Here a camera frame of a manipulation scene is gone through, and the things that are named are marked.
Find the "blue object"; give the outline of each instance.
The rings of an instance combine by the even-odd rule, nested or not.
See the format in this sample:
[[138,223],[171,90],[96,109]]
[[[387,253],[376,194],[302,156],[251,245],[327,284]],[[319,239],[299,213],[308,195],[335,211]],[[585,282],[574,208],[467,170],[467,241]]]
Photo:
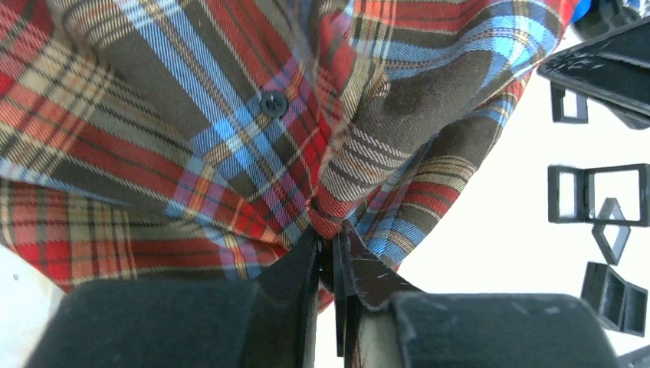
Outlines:
[[580,0],[578,6],[576,6],[576,10],[573,11],[571,23],[575,23],[584,17],[589,11],[589,8],[591,8],[591,0]]

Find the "black bracket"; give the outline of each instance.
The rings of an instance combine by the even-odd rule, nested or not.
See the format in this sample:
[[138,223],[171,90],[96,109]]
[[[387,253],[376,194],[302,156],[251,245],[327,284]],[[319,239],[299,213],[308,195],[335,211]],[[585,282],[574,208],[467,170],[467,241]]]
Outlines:
[[553,122],[570,123],[570,124],[587,124],[589,123],[589,114],[587,113],[587,98],[583,95],[576,94],[576,115],[568,117],[564,111],[564,97],[566,89],[557,84],[550,85],[551,109],[553,112]]

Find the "white background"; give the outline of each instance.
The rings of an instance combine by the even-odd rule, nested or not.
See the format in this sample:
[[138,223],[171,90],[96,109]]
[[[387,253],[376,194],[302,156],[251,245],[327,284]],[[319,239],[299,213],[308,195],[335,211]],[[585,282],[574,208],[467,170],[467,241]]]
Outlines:
[[[575,44],[567,35],[563,47]],[[589,125],[551,120],[549,83],[534,76],[501,140],[400,274],[427,292],[535,292],[579,296],[588,261],[604,262],[587,224],[547,221],[547,167],[650,163],[650,130],[628,130],[591,103]],[[632,228],[617,272],[650,287],[650,229]],[[21,365],[61,293],[0,247],[0,367]],[[319,316],[318,368],[336,358],[333,307]],[[618,354],[648,338],[607,332]]]

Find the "black plastic frame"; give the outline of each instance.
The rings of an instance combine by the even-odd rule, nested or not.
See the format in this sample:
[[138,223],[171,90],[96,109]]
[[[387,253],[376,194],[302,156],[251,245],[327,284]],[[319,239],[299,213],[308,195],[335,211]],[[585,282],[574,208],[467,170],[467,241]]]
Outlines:
[[[596,209],[600,207],[600,204],[595,203],[596,196],[594,192],[594,175],[598,173],[620,173],[634,170],[639,172],[639,220],[617,220],[600,218],[596,214]],[[648,207],[650,205],[650,165],[645,163],[634,163],[621,166],[595,167],[591,169],[584,169],[583,172],[584,180],[586,183],[585,222],[603,225],[627,225],[644,228],[650,227],[650,207]]]
[[625,368],[650,368],[650,345],[619,356],[619,366]]
[[550,85],[551,111],[554,123],[587,124],[589,123],[589,110],[587,108],[587,97],[576,94],[576,116],[568,117],[564,114],[564,97],[566,88],[557,84]]
[[631,282],[625,285],[625,308],[621,332],[645,337],[645,319],[648,313],[648,291]]
[[638,88],[628,88],[627,90],[624,88],[607,88],[604,87],[606,85],[605,78],[596,75],[592,80],[586,80],[567,73],[566,68],[572,67],[574,64],[593,65],[593,70],[582,68],[580,72],[589,71],[592,74],[598,74],[603,73],[604,70],[621,67],[621,73],[618,75],[619,79],[635,77],[638,79],[639,75],[645,73],[642,68],[630,67],[620,60],[617,55],[611,55],[603,51],[602,47],[608,43],[624,44],[631,37],[630,33],[641,28],[647,30],[648,27],[650,27],[650,18],[642,18],[632,24],[624,25],[621,28],[589,39],[582,44],[552,54],[540,65],[537,73],[561,88],[572,90],[576,94],[581,94],[591,100],[605,103],[608,108],[615,108],[617,112],[623,112],[625,115],[632,117],[633,120],[641,120],[641,124],[636,121],[630,124],[625,121],[626,119],[624,123],[628,127],[632,127],[632,129],[645,129],[643,125],[648,121],[647,117],[650,117],[650,104],[640,101],[638,94],[630,95],[626,93],[630,90],[638,90]]
[[[560,175],[569,173],[576,178],[573,200],[575,216],[560,216]],[[585,203],[585,170],[570,166],[552,165],[548,167],[548,221],[556,224],[586,222],[587,212]]]
[[[596,262],[587,263],[580,299],[594,310],[601,325],[608,330],[622,330],[627,284],[611,266]],[[613,298],[610,298],[612,303],[608,306],[606,294],[610,291],[615,294],[610,295]]]
[[[614,219],[625,220],[618,199],[607,198],[605,199],[605,204],[600,209],[598,217],[609,219],[612,215],[614,215]],[[616,226],[619,228],[619,233],[616,235],[616,240],[613,245],[610,244],[605,237],[606,226]],[[591,232],[607,263],[615,266],[618,265],[623,256],[623,251],[625,250],[625,245],[628,242],[629,235],[632,232],[630,227],[627,225],[594,224]]]

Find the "white surface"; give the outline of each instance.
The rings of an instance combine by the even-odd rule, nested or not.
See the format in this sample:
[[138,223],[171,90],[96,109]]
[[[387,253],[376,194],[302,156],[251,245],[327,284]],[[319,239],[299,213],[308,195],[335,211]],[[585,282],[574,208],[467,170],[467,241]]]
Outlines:
[[605,198],[619,200],[621,212],[626,220],[638,221],[641,218],[639,202],[639,171],[598,172],[593,175],[594,205],[596,213],[589,214],[592,219],[597,216]]
[[[548,223],[547,167],[650,163],[649,140],[650,131],[628,130],[591,101],[589,125],[552,123],[549,84],[534,76],[499,144],[433,233],[406,259],[400,274],[436,293],[579,296],[586,262],[604,258],[589,225]],[[650,287],[649,239],[650,230],[633,228],[616,268],[644,288]],[[0,249],[1,367],[20,365],[57,295],[43,277]],[[319,316],[317,329],[316,367],[342,366],[335,357],[332,307]],[[619,354],[650,343],[648,338],[607,335]]]
[[578,117],[578,105],[576,94],[571,90],[564,91],[564,115],[566,117]]
[[617,225],[605,225],[605,228],[602,230],[602,234],[605,236],[605,239],[609,243],[609,247],[612,248],[614,253],[616,253],[616,249],[613,249],[614,245],[616,244],[616,238],[619,237],[619,233],[621,232],[621,226]]
[[560,191],[558,195],[560,217],[576,217],[576,174],[561,172],[558,189]]

